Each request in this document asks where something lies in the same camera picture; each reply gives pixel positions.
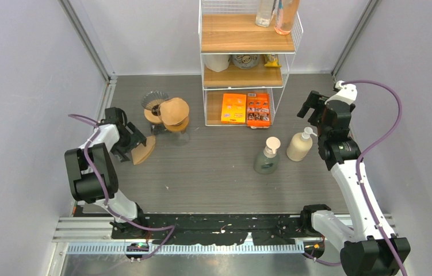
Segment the dark transparent dripper cone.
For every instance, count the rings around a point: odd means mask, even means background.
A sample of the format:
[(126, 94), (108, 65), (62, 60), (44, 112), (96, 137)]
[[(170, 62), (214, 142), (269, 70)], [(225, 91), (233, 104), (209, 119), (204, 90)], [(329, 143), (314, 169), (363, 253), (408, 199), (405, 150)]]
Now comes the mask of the dark transparent dripper cone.
[(148, 110), (155, 116), (160, 115), (160, 105), (169, 99), (169, 95), (165, 92), (154, 90), (147, 93), (141, 102), (142, 107)]

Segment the brown paper filter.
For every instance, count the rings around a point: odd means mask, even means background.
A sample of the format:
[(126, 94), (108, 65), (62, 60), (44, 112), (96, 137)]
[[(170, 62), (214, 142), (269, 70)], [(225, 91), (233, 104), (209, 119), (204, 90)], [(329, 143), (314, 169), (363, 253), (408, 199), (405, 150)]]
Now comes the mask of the brown paper filter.
[(143, 163), (153, 152), (156, 145), (156, 136), (147, 137), (146, 145), (139, 144), (131, 151), (134, 165)]
[(160, 104), (160, 119), (166, 125), (179, 125), (189, 116), (189, 105), (182, 98), (172, 98)]

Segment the wooden ring holder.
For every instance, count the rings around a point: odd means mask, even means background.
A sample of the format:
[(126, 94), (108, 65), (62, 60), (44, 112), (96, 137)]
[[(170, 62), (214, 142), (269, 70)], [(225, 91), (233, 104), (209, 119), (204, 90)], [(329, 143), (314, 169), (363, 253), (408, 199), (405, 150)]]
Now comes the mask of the wooden ring holder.
[(144, 116), (145, 118), (152, 124), (162, 124), (162, 119), (160, 116), (160, 112), (156, 112), (155, 114), (153, 114), (152, 110), (147, 110), (144, 109)]
[(163, 123), (163, 125), (165, 126), (165, 128), (169, 132), (181, 132), (181, 133), (185, 133), (186, 129), (187, 129), (188, 125), (189, 125), (189, 117), (186, 117), (183, 121), (181, 121), (177, 125), (168, 125), (166, 123)]

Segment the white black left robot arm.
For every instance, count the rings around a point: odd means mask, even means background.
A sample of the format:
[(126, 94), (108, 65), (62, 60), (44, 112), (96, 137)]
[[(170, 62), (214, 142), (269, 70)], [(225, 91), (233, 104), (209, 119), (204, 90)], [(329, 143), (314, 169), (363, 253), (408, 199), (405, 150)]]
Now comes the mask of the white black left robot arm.
[(105, 109), (105, 117), (99, 121), (80, 114), (69, 117), (93, 127), (93, 134), (82, 145), (64, 154), (72, 197), (102, 207), (113, 216), (114, 227), (135, 238), (143, 237), (148, 222), (141, 207), (120, 190), (111, 157), (129, 161), (128, 154), (146, 146), (147, 138), (120, 108)]

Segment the wooden ring holder front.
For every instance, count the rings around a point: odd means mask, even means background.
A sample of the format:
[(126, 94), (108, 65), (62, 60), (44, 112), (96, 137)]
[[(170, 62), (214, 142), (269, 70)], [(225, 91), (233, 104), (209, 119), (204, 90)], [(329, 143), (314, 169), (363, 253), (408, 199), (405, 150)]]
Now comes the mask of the wooden ring holder front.
[(189, 125), (189, 117), (186, 117), (183, 121), (181, 121), (177, 125), (168, 125), (166, 123), (163, 123), (163, 125), (165, 126), (165, 128), (169, 132), (181, 132), (181, 133), (185, 133), (186, 129), (187, 129), (188, 125)]

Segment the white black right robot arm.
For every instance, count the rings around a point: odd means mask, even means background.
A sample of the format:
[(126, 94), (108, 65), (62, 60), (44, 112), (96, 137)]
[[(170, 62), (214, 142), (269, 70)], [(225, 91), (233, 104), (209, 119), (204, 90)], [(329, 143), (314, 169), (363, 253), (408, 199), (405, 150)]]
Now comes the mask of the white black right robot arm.
[(336, 180), (345, 199), (349, 227), (325, 204), (306, 205), (300, 228), (308, 236), (323, 235), (339, 251), (346, 275), (396, 275), (411, 247), (389, 225), (374, 198), (360, 158), (360, 148), (350, 136), (351, 100), (311, 91), (297, 116), (312, 109), (309, 123), (317, 128), (319, 156)]

